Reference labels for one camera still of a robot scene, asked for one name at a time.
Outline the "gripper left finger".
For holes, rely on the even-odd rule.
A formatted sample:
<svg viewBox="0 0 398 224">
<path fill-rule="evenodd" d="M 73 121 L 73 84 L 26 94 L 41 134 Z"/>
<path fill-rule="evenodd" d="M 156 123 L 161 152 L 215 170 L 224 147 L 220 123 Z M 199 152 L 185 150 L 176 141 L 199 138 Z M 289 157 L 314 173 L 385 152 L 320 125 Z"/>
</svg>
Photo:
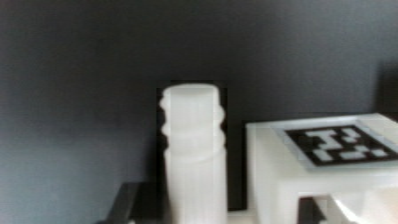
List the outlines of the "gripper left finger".
<svg viewBox="0 0 398 224">
<path fill-rule="evenodd" d="M 156 182 L 124 182 L 97 224 L 163 224 L 163 192 Z"/>
</svg>

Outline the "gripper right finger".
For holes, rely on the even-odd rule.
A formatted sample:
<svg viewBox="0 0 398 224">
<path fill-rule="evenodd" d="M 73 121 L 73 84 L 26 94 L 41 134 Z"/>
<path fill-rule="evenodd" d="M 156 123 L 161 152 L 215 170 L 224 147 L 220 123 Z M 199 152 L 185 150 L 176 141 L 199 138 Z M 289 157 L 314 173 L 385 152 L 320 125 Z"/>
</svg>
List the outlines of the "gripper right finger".
<svg viewBox="0 0 398 224">
<path fill-rule="evenodd" d="M 325 221 L 327 218 L 316 205 L 314 199 L 311 197 L 300 198 L 296 224 L 323 224 Z"/>
</svg>

